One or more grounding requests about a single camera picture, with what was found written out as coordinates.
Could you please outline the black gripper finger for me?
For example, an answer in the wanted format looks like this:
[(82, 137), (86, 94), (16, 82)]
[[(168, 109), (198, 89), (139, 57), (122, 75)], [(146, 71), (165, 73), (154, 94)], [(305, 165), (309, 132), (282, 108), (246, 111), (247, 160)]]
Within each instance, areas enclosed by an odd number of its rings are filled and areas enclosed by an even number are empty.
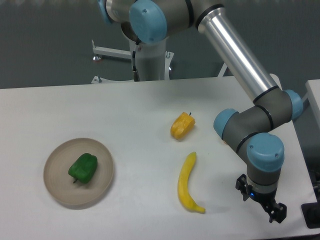
[(250, 198), (252, 193), (252, 185), (248, 184), (247, 176), (245, 174), (242, 174), (237, 178), (235, 188), (240, 191), (243, 201), (246, 201)]
[(281, 224), (287, 217), (287, 206), (283, 203), (269, 202), (265, 205), (264, 210), (269, 215), (269, 222)]

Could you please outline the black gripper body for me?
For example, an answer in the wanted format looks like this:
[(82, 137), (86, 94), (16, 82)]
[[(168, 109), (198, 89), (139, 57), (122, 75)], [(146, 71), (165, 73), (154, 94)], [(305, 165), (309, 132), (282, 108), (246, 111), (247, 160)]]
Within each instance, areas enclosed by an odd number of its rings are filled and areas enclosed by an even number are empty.
[(265, 211), (273, 211), (278, 206), (275, 200), (276, 192), (277, 188), (263, 192), (262, 190), (254, 188), (253, 185), (247, 184), (244, 187), (243, 200), (251, 199), (259, 203)]

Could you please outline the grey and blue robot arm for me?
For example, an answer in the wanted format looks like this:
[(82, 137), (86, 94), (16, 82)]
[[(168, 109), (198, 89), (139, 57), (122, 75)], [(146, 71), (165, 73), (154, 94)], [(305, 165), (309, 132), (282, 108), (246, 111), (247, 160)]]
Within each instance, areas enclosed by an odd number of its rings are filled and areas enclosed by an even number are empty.
[(156, 49), (168, 37), (195, 27), (205, 35), (235, 76), (253, 107), (244, 112), (225, 109), (214, 120), (219, 137), (245, 162), (247, 173), (235, 187), (243, 199), (259, 203), (271, 222), (287, 216), (275, 200), (285, 159), (283, 142), (271, 131), (298, 118), (300, 96), (282, 90), (251, 53), (226, 16), (219, 0), (100, 0), (104, 21), (119, 23), (133, 42), (130, 60), (136, 82), (165, 79), (165, 51)]

